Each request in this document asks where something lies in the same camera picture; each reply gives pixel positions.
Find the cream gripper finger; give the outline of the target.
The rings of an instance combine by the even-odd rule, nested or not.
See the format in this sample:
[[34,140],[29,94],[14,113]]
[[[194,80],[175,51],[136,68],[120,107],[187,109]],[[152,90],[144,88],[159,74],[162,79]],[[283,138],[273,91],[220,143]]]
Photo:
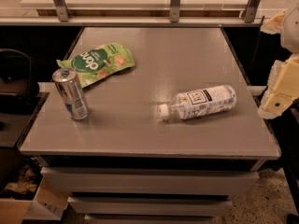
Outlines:
[[279,13],[271,17],[261,26],[261,31],[270,35],[280,34],[285,14],[286,10],[281,10]]
[[275,119],[299,98],[299,54],[294,53],[285,62],[275,60],[267,81],[258,115]]

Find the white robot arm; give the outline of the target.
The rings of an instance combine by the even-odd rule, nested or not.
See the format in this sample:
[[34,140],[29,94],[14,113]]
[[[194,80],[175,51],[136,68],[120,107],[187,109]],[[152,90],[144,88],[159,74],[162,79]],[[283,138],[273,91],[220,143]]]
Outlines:
[[291,53],[284,62],[275,60],[258,108],[262,119],[275,119],[299,98],[299,4],[280,11],[262,25],[261,31],[280,34],[281,47]]

